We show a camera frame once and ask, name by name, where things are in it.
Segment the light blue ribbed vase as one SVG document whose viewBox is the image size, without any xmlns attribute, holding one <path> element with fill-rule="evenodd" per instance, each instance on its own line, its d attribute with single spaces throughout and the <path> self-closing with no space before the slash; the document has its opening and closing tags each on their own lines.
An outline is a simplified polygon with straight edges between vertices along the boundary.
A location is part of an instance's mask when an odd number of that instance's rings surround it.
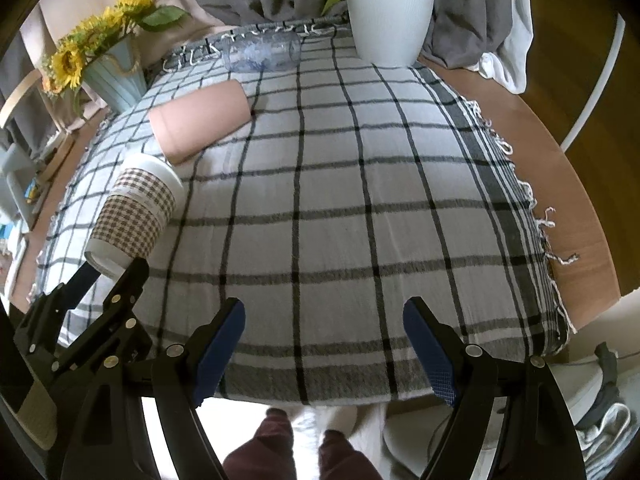
<svg viewBox="0 0 640 480">
<path fill-rule="evenodd" d="M 146 92 L 141 55 L 134 35 L 127 35 L 89 63 L 88 87 L 118 114 L 135 107 Z"/>
</svg>

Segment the white plant pot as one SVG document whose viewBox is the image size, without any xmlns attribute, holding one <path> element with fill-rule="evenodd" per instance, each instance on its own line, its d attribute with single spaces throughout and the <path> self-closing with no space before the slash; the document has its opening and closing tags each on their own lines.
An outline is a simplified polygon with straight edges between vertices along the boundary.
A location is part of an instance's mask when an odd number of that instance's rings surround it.
<svg viewBox="0 0 640 480">
<path fill-rule="evenodd" d="M 347 0 L 358 56 L 382 67 L 407 67 L 418 59 L 435 0 Z"/>
</svg>

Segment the grey crumpled cloth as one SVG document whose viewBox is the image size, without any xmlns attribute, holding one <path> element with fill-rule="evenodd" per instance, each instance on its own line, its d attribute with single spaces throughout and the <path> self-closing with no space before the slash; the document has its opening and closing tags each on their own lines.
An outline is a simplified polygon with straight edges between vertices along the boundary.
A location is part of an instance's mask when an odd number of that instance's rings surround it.
<svg viewBox="0 0 640 480">
<path fill-rule="evenodd" d="M 618 384 L 618 356 L 601 342 L 594 349 L 602 373 L 600 389 L 586 414 L 576 422 L 587 479 L 606 479 L 639 435 L 639 412 L 625 400 Z"/>
</svg>

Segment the beige curtain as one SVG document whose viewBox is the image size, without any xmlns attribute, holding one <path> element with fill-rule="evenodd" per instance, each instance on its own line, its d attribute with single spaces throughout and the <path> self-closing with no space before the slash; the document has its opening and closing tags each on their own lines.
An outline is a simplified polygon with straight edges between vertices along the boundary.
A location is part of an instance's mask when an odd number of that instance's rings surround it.
<svg viewBox="0 0 640 480">
<path fill-rule="evenodd" d="M 186 10 L 189 15 L 166 32 L 140 32 L 142 64 L 150 66 L 169 50 L 225 30 L 223 21 L 202 9 L 196 0 L 157 0 Z M 55 44 L 82 20 L 100 14 L 116 0 L 40 0 L 21 26 L 26 51 L 34 64 L 54 50 Z"/>
</svg>

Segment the houndstooth paper cup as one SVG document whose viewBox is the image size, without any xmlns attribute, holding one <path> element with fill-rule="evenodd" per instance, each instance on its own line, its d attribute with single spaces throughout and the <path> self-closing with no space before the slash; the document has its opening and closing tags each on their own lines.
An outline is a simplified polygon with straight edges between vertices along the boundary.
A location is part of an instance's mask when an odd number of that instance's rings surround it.
<svg viewBox="0 0 640 480">
<path fill-rule="evenodd" d="M 116 280 L 134 259 L 149 258 L 185 200 L 186 190 L 171 166 L 128 152 L 86 243 L 86 261 Z"/>
</svg>

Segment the clear plastic cup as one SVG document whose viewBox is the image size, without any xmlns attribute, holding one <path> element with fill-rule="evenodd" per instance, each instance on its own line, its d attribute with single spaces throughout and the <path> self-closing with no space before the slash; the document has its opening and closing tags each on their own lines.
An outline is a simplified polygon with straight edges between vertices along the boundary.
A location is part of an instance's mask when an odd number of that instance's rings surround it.
<svg viewBox="0 0 640 480">
<path fill-rule="evenodd" d="M 275 73 L 294 70 L 300 63 L 302 42 L 295 32 L 270 32 L 235 37 L 222 48 L 222 59 L 233 73 Z"/>
</svg>

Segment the sunflower bouquet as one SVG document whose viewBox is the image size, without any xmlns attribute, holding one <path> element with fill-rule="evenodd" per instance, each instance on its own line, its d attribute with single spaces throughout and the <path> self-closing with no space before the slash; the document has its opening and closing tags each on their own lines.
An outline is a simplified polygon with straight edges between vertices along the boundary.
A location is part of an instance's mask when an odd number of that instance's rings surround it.
<svg viewBox="0 0 640 480">
<path fill-rule="evenodd" d="M 42 86 L 49 96 L 77 92 L 91 62 L 107 54 L 120 40 L 145 32 L 166 32 L 178 26 L 189 13 L 180 6 L 157 0 L 117 0 L 101 14 L 82 20 L 58 40 L 51 55 L 41 61 Z"/>
</svg>

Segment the wooden chair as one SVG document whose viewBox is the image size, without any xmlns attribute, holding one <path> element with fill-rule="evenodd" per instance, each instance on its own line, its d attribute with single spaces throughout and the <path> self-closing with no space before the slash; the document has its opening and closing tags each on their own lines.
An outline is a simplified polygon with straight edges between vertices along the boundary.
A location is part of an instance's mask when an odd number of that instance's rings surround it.
<svg viewBox="0 0 640 480">
<path fill-rule="evenodd" d="M 74 146 L 75 136 L 56 116 L 34 68 L 1 103 L 1 154 L 10 148 L 35 165 L 39 184 L 50 182 Z"/>
</svg>

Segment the plaid tablecloth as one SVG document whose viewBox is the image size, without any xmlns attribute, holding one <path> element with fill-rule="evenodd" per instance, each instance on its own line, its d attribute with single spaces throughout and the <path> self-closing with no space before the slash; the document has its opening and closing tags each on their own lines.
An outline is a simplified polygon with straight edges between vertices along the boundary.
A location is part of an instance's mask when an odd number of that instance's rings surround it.
<svg viewBox="0 0 640 480">
<path fill-rule="evenodd" d="M 561 351 L 550 222 L 477 103 L 425 66 L 363 62 L 338 18 L 294 29 L 299 66 L 241 75 L 250 121 L 177 168 L 186 201 L 134 308 L 155 349 L 238 298 L 219 394 L 316 405 L 427 393 L 412 297 L 495 358 Z"/>
</svg>

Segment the pink cup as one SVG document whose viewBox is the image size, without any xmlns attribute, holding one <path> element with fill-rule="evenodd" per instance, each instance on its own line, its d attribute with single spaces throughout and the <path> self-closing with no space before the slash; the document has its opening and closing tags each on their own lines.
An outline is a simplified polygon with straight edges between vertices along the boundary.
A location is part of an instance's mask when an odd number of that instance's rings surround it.
<svg viewBox="0 0 640 480">
<path fill-rule="evenodd" d="M 242 84 L 230 79 L 154 106 L 152 133 L 171 165 L 179 165 L 239 128 L 252 113 Z"/>
</svg>

